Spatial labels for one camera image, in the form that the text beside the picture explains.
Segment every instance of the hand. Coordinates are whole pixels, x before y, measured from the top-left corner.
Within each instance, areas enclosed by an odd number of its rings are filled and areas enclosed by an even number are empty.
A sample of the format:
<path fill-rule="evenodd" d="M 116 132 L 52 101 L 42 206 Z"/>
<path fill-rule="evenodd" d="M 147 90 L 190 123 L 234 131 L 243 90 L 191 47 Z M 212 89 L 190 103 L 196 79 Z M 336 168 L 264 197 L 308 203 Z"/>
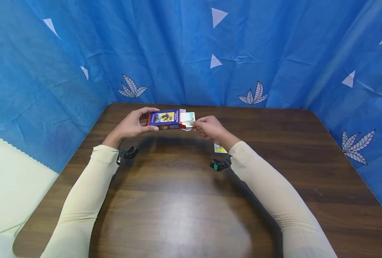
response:
<path fill-rule="evenodd" d="M 132 111 L 106 137 L 102 145 L 119 149 L 121 143 L 125 139 L 139 136 L 147 132 L 158 131 L 158 127 L 156 126 L 147 126 L 149 114 L 157 111 L 159 111 L 159 109 L 153 107 L 143 107 Z"/>
<path fill-rule="evenodd" d="M 205 140 L 213 140 L 221 145 L 227 152 L 240 141 L 235 135 L 227 131 L 215 116 L 206 116 L 193 123 L 194 130 L 199 132 Z"/>

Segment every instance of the brown table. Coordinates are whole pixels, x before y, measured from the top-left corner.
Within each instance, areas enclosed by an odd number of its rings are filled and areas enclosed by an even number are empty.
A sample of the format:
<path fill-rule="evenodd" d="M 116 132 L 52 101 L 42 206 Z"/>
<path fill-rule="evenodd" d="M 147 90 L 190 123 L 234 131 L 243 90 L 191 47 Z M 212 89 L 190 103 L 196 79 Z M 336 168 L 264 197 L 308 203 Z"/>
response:
<path fill-rule="evenodd" d="M 101 144 L 131 110 L 110 105 L 20 231 L 14 252 L 39 257 L 72 185 Z M 155 105 L 160 109 L 183 106 Z M 297 189 L 338 257 L 382 258 L 382 207 L 309 111 L 186 106 L 196 117 L 215 115 Z M 275 257 L 278 228 L 230 169 L 210 168 L 213 143 L 169 130 L 122 144 L 137 146 L 113 178 L 91 237 L 90 257 Z"/>

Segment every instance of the tarot card box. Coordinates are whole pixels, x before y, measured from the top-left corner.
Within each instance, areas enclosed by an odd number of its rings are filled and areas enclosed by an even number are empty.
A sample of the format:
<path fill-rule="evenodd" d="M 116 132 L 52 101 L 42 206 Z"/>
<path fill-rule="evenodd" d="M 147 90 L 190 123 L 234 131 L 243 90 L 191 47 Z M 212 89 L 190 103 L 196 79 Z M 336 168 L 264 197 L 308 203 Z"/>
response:
<path fill-rule="evenodd" d="M 186 125 L 180 123 L 180 109 L 153 112 L 149 115 L 148 125 L 159 127 L 160 130 L 185 129 Z"/>

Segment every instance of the wrist strap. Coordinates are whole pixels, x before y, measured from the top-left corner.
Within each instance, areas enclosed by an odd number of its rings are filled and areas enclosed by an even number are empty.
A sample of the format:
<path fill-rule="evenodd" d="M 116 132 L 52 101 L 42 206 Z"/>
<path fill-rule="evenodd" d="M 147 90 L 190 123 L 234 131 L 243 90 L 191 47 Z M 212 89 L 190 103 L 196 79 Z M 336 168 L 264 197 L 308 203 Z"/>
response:
<path fill-rule="evenodd" d="M 211 160 L 210 166 L 216 171 L 221 171 L 225 168 L 228 168 L 229 166 L 231 166 L 231 156 L 226 155 L 226 157 L 224 157 L 221 161 L 214 158 L 213 160 Z"/>
<path fill-rule="evenodd" d="M 116 159 L 116 163 L 119 165 L 122 159 L 132 159 L 138 154 L 139 149 L 137 147 L 132 146 L 127 152 L 123 149 L 119 149 L 119 155 Z"/>

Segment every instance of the white wall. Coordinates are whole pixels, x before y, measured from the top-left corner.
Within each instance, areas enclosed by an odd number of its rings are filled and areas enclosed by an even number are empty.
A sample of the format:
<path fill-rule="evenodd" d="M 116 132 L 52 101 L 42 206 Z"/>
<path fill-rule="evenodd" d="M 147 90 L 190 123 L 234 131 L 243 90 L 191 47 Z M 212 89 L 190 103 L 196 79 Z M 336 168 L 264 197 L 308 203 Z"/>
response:
<path fill-rule="evenodd" d="M 0 258 L 14 257 L 18 230 L 58 174 L 0 139 Z"/>

